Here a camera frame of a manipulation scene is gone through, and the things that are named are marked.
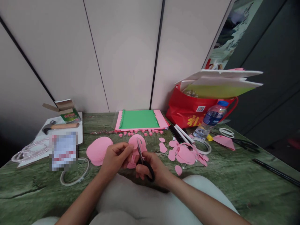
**small box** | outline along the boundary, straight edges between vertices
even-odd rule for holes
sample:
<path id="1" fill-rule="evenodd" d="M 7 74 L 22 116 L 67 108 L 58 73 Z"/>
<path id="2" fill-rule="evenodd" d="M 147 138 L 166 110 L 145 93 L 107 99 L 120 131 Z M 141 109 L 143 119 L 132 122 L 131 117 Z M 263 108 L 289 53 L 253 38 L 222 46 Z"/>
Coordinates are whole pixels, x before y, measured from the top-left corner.
<path id="1" fill-rule="evenodd" d="M 44 103 L 43 107 L 52 111 L 58 112 L 66 123 L 78 123 L 81 121 L 80 116 L 75 109 L 74 103 L 71 99 L 55 102 L 55 106 Z"/>

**hand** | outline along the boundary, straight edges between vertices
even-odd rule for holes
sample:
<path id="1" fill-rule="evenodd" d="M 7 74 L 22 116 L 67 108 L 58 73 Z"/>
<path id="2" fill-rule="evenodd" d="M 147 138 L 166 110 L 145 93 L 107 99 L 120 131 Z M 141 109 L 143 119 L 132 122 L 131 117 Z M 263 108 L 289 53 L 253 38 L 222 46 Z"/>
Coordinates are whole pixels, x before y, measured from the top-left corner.
<path id="1" fill-rule="evenodd" d="M 112 180 L 119 169 L 126 168 L 131 160 L 133 145 L 126 142 L 110 145 L 105 154 L 100 172 L 106 179 Z"/>
<path id="2" fill-rule="evenodd" d="M 168 168 L 163 164 L 163 162 L 158 158 L 155 153 L 144 151 L 142 153 L 145 160 L 151 165 L 154 174 L 155 174 L 155 182 L 163 187 L 168 188 L 168 184 L 170 183 L 170 179 L 174 177 L 174 175 L 168 170 Z M 137 155 L 134 159 L 135 163 L 138 162 L 139 155 Z M 140 177 L 142 180 L 145 179 L 145 175 L 148 175 L 150 178 L 151 173 L 148 167 L 138 164 L 136 167 L 136 177 Z"/>

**red gift bag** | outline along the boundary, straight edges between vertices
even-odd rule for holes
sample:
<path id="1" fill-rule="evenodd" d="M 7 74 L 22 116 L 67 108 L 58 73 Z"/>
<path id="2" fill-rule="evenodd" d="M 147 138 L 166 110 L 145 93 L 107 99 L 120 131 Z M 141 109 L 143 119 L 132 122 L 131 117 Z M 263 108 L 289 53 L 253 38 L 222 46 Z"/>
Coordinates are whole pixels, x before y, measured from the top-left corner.
<path id="1" fill-rule="evenodd" d="M 238 97 L 234 97 L 232 99 L 194 98 L 180 92 L 180 86 L 176 85 L 169 101 L 169 108 L 166 113 L 166 117 L 172 123 L 177 124 L 181 128 L 196 127 L 202 123 L 208 109 L 217 105 L 220 100 L 228 102 L 228 106 L 226 108 L 235 102 L 232 108 L 222 118 L 223 120 L 237 106 Z"/>

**bottle cap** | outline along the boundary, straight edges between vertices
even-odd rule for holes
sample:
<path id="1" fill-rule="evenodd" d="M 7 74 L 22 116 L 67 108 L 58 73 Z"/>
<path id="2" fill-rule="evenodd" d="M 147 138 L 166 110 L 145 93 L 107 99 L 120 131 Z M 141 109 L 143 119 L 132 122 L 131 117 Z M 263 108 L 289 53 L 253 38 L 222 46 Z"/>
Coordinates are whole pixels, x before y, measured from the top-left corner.
<path id="1" fill-rule="evenodd" d="M 226 101 L 219 101 L 218 105 L 226 107 L 226 106 L 228 106 L 228 102 L 226 102 Z"/>

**wooden handle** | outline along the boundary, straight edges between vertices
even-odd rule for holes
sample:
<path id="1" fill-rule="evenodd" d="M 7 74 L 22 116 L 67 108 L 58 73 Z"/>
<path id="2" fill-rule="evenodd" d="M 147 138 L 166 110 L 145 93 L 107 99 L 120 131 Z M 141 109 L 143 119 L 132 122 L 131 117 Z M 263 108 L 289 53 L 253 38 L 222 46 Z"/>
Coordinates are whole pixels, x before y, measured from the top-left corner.
<path id="1" fill-rule="evenodd" d="M 67 124 L 55 124 L 51 126 L 51 129 L 65 129 L 79 127 L 79 123 L 67 123 Z"/>

